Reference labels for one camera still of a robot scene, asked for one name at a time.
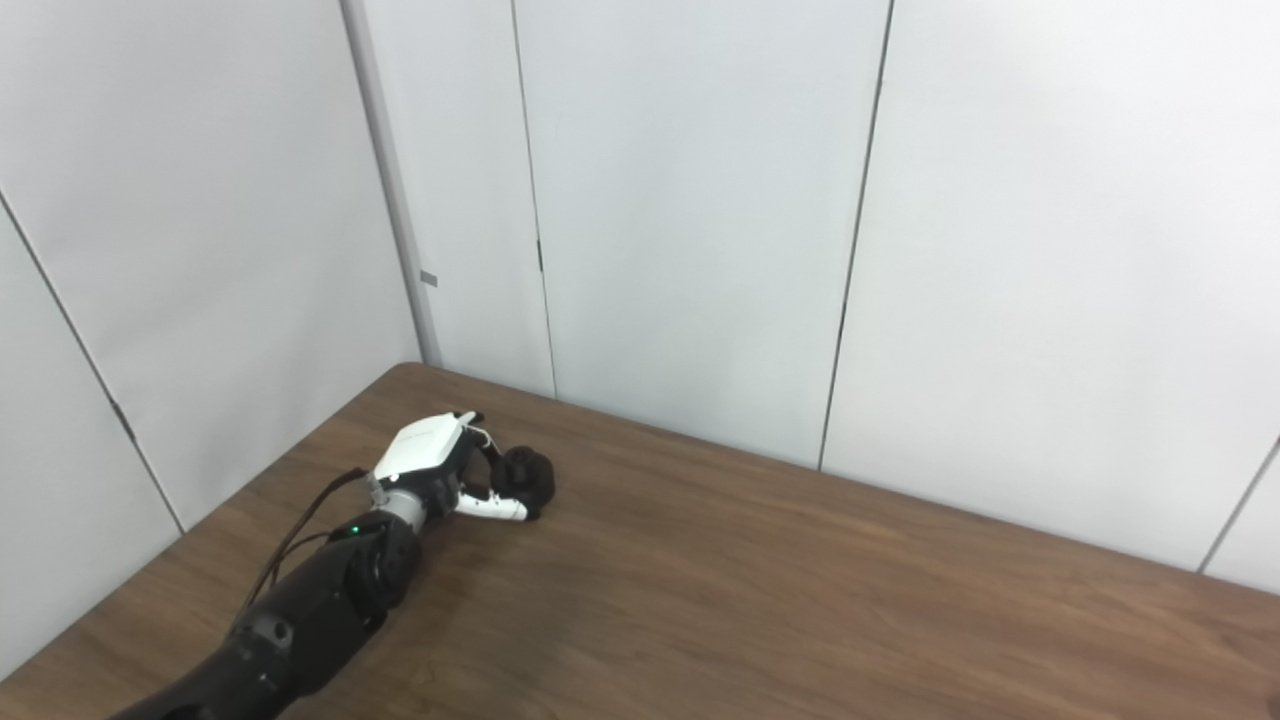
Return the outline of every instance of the brown tabletop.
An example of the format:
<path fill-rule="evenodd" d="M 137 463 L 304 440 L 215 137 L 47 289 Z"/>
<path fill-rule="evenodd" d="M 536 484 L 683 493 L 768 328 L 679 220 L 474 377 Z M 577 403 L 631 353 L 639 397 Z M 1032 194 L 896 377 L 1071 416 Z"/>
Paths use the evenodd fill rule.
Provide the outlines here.
<path fill-rule="evenodd" d="M 556 502 L 430 533 L 404 605 L 285 717 L 1270 720 L 1280 597 L 421 365 L 0 684 L 0 717 L 100 719 L 180 675 L 333 475 L 468 409 L 554 460 Z"/>

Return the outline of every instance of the black robotic arm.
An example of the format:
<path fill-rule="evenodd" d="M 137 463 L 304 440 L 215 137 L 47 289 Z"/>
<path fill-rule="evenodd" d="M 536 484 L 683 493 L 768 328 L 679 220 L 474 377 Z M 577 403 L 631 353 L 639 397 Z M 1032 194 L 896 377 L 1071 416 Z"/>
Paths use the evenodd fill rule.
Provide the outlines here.
<path fill-rule="evenodd" d="M 372 473 L 355 469 L 330 483 L 264 566 L 227 639 L 169 687 L 111 720 L 271 720 L 323 688 L 401 603 L 421 557 L 420 533 L 458 512 L 534 520 L 556 493 L 550 461 L 527 447 L 506 455 L 475 413 L 436 415 L 403 428 Z M 479 450 L 489 487 L 462 473 Z M 289 541 L 324 497 L 365 479 L 372 509 L 257 597 Z"/>

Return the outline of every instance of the wire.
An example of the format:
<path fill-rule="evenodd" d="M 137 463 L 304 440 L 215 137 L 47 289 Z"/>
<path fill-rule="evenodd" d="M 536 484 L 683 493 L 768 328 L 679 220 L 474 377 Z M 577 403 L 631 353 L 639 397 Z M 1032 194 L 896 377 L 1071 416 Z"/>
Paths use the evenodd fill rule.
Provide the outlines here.
<path fill-rule="evenodd" d="M 291 555 L 293 555 L 294 550 L 297 550 L 297 548 L 307 544 L 308 542 L 314 542 L 314 541 L 317 541 L 320 538 L 326 538 L 330 534 L 333 534 L 333 533 L 312 533 L 312 534 L 310 534 L 310 536 L 307 536 L 307 537 L 305 537 L 305 538 L 294 542 L 293 544 L 291 544 L 289 548 L 285 550 L 283 555 L 280 555 L 280 561 L 276 562 L 274 566 L 271 566 L 271 582 L 266 587 L 268 588 L 274 588 L 275 587 L 276 580 L 280 579 L 280 565 L 284 565 L 284 559 L 288 557 L 288 556 L 291 556 Z"/>
<path fill-rule="evenodd" d="M 289 551 L 289 543 L 293 542 L 294 537 L 297 537 L 298 530 L 301 530 L 302 525 L 306 525 L 307 520 L 310 520 L 311 516 L 316 514 L 316 510 L 320 509 L 320 505 L 324 503 L 325 498 L 333 495 L 334 491 L 337 491 L 342 486 L 351 483 L 353 480 L 358 480 L 367 474 L 369 471 L 365 470 L 364 468 L 352 468 L 351 470 L 347 470 L 346 473 L 329 480 L 329 484 L 325 486 L 325 488 L 320 491 L 320 495 L 317 495 L 315 500 L 311 501 L 311 505 L 308 505 L 307 509 L 302 511 L 302 515 L 298 518 L 298 521 L 294 523 L 293 528 L 284 536 L 283 539 L 280 539 L 280 544 L 275 546 L 275 550 L 271 552 L 271 556 L 268 557 L 266 564 L 262 565 L 262 570 L 259 571 L 257 579 L 253 580 L 253 588 L 248 591 L 248 594 L 244 597 L 244 603 L 241 605 L 239 612 L 236 614 L 237 623 L 239 621 L 241 615 L 243 615 L 244 611 L 248 610 L 248 606 L 253 605 L 253 601 L 257 600 L 257 593 L 262 592 L 262 585 L 266 583 L 268 575 L 270 575 L 271 569 L 276 568 L 280 564 L 280 560 L 284 559 L 284 555 Z"/>
<path fill-rule="evenodd" d="M 485 438 L 485 441 L 488 441 L 486 445 L 483 445 L 480 447 L 486 447 L 486 446 L 488 447 L 493 447 L 494 452 L 497 452 L 499 455 L 502 454 L 502 450 L 498 448 L 498 443 L 497 443 L 497 441 L 493 439 L 493 436 L 489 434 L 489 430 L 486 430 L 484 428 L 477 428 L 475 425 L 467 425 L 467 429 L 471 430 L 471 432 L 474 432 L 474 433 L 483 434 L 484 438 Z"/>

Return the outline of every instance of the white wall panel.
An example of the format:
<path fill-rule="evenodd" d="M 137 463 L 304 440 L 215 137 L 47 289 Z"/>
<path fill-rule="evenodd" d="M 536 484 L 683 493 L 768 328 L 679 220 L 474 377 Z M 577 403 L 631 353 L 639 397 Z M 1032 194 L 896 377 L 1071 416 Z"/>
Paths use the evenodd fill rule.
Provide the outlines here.
<path fill-rule="evenodd" d="M 444 368 L 554 395 L 509 0 L 365 0 Z"/>
<path fill-rule="evenodd" d="M 892 28 L 824 469 L 1194 568 L 1280 419 L 1280 6 Z"/>
<path fill-rule="evenodd" d="M 1280 593 L 1280 461 L 1268 457 L 1270 465 L 1204 571 Z"/>
<path fill-rule="evenodd" d="M 817 464 L 886 6 L 516 3 L 561 398 Z"/>
<path fill-rule="evenodd" d="M 0 183 L 188 525 L 417 359 L 337 3 L 12 4 Z"/>
<path fill-rule="evenodd" d="M 0 678 L 178 527 L 0 209 Z"/>

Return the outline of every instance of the gray corner trim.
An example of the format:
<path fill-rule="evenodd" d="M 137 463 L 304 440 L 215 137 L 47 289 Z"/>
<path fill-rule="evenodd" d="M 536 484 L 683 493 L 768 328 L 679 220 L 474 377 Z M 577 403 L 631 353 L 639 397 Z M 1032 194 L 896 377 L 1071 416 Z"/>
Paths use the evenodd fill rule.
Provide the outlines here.
<path fill-rule="evenodd" d="M 419 286 L 421 261 L 413 225 L 410 219 L 408 201 L 396 155 L 396 142 L 392 135 L 390 118 L 387 113 L 387 100 L 378 73 L 378 59 L 374 53 L 374 40 L 369 31 L 369 17 L 362 0 L 340 0 L 342 19 L 347 28 L 351 45 L 351 59 L 356 68 L 360 85 L 360 97 L 365 105 L 365 118 L 369 123 L 369 137 L 372 142 L 374 158 L 378 160 L 378 174 L 387 199 L 387 214 L 390 218 L 392 236 L 396 238 L 396 251 L 399 256 L 408 293 L 408 309 L 413 316 L 413 331 L 417 333 L 419 351 L 422 361 L 440 365 L 440 343 L 435 328 L 430 323 L 431 313 L 422 287 Z"/>

